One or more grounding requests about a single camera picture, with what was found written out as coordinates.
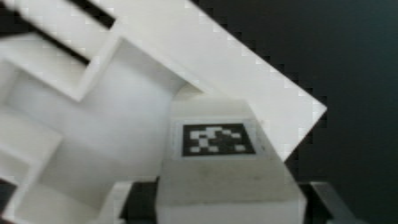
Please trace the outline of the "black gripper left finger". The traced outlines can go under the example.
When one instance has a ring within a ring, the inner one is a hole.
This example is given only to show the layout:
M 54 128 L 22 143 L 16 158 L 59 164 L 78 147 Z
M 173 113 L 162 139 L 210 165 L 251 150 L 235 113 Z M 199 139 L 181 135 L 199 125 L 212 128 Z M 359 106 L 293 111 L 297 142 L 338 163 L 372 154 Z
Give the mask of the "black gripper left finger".
M 157 181 L 137 182 L 132 185 L 119 214 L 125 224 L 158 224 L 155 209 L 157 190 Z

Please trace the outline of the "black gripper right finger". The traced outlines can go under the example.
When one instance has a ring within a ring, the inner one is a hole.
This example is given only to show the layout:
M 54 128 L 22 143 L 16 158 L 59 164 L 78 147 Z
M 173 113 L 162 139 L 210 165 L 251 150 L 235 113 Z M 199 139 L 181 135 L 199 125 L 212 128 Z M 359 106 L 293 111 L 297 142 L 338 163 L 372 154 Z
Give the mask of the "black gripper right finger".
M 308 199 L 304 224 L 370 224 L 356 215 L 329 182 L 299 183 Z

